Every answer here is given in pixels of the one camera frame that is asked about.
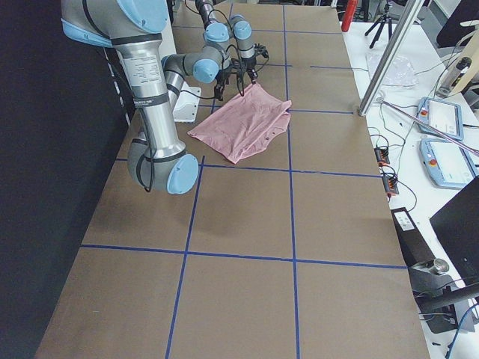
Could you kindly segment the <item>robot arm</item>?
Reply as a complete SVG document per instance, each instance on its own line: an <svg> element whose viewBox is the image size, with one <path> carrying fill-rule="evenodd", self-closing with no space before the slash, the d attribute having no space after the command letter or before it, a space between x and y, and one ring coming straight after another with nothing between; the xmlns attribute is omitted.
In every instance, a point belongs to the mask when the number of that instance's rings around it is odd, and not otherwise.
<svg viewBox="0 0 479 359"><path fill-rule="evenodd" d="M265 46L255 43L250 23L242 15L231 18L216 9L213 1L196 1L196 11L204 26L204 45L200 52L188 53L181 61L181 70L197 81L226 82L231 73L239 79L257 81L257 57L267 59Z"/></svg>
<svg viewBox="0 0 479 359"><path fill-rule="evenodd" d="M184 80L217 82L219 98L231 73L255 75L255 49L243 17L224 24L214 1L197 1L204 24L200 52L161 56L169 23L165 1L62 1L64 33L72 40L116 50L144 127L128 154L130 176L146 191L188 192L198 176L198 160L187 153L174 122Z"/></svg>

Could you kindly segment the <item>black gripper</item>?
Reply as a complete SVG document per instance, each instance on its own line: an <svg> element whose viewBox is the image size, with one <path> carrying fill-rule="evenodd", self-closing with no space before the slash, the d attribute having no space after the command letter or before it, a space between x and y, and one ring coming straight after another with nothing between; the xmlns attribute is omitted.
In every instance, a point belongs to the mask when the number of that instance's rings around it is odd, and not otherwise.
<svg viewBox="0 0 479 359"><path fill-rule="evenodd" d="M257 57L260 56L266 60L266 63L269 61L269 53L267 48L260 44L255 43L252 47L247 50L239 49L239 65L237 68L238 73L244 75L248 74L251 83L255 84L257 82L258 74L256 70L257 66Z"/></svg>
<svg viewBox="0 0 479 359"><path fill-rule="evenodd" d="M243 67L239 60L232 59L229 66L220 69L215 77L214 98L223 101L225 86L229 84L230 76L236 76L236 83L239 90L243 89Z"/></svg>

